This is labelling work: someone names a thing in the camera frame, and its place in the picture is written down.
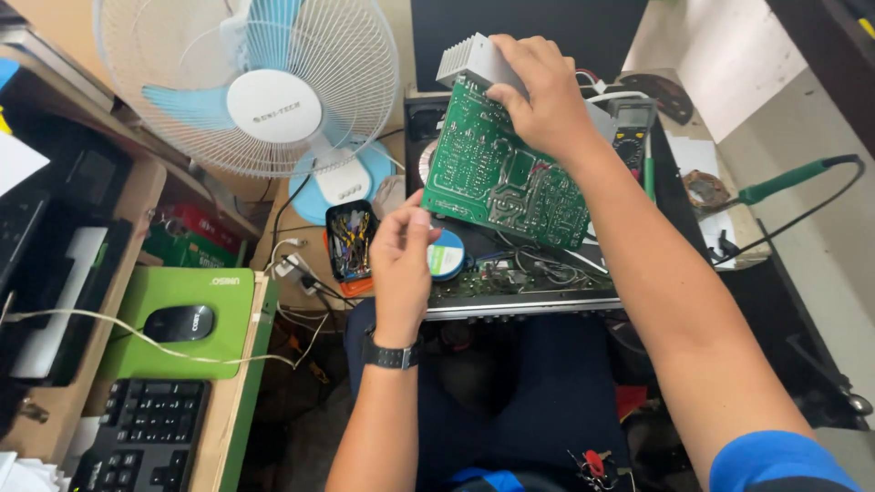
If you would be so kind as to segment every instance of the green mouse pad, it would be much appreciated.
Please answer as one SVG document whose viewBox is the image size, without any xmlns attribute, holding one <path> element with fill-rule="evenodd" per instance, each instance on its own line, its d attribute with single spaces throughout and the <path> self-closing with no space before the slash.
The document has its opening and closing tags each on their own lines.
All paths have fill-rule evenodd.
<svg viewBox="0 0 875 492">
<path fill-rule="evenodd" d="M 138 266 L 124 293 L 118 318 L 139 330 L 157 309 L 208 306 L 215 312 L 212 333 L 201 340 L 162 345 L 195 357 L 233 361 L 242 358 L 254 294 L 255 273 L 248 268 Z M 127 333 L 121 327 L 113 328 L 101 360 L 100 378 L 229 379 L 240 367 L 239 363 L 195 362 L 165 354 L 137 336 L 124 336 Z"/>
</svg>

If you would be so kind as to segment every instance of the blue shirt sleeve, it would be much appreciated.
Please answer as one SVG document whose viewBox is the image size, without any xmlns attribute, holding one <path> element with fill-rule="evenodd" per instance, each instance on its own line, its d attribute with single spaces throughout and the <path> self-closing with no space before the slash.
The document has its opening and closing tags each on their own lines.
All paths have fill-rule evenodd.
<svg viewBox="0 0 875 492">
<path fill-rule="evenodd" d="M 711 464 L 711 492 L 744 492 L 763 481 L 811 477 L 863 490 L 842 470 L 829 451 L 792 432 L 753 432 L 727 444 Z"/>
</svg>

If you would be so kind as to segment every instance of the black watch strap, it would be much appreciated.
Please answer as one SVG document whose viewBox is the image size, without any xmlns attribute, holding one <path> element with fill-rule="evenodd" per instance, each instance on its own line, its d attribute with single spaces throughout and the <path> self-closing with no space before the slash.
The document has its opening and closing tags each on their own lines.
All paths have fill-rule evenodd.
<svg viewBox="0 0 875 492">
<path fill-rule="evenodd" d="M 375 326 L 368 328 L 361 341 L 361 358 L 366 364 L 389 369 L 409 369 L 419 363 L 423 337 L 420 336 L 416 343 L 407 348 L 383 348 L 374 343 L 375 329 Z"/>
</svg>

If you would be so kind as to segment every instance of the red key tag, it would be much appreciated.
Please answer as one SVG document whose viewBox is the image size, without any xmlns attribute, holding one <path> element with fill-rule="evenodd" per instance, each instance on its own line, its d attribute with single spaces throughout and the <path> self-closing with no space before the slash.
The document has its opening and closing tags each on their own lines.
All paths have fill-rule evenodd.
<svg viewBox="0 0 875 492">
<path fill-rule="evenodd" d="M 594 478 L 601 478 L 605 476 L 605 463 L 602 461 L 601 456 L 595 451 L 589 450 L 584 454 L 584 458 L 586 458 L 586 464 L 590 467 L 590 473 Z"/>
</svg>

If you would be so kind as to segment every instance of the black computer mouse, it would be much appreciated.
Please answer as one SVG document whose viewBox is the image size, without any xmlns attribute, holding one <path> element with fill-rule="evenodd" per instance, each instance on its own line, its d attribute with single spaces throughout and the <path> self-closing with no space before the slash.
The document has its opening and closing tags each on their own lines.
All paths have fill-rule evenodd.
<svg viewBox="0 0 875 492">
<path fill-rule="evenodd" d="M 195 341 L 215 328 L 216 316 L 207 306 L 174 306 L 156 310 L 143 325 L 143 334 L 158 343 Z"/>
</svg>

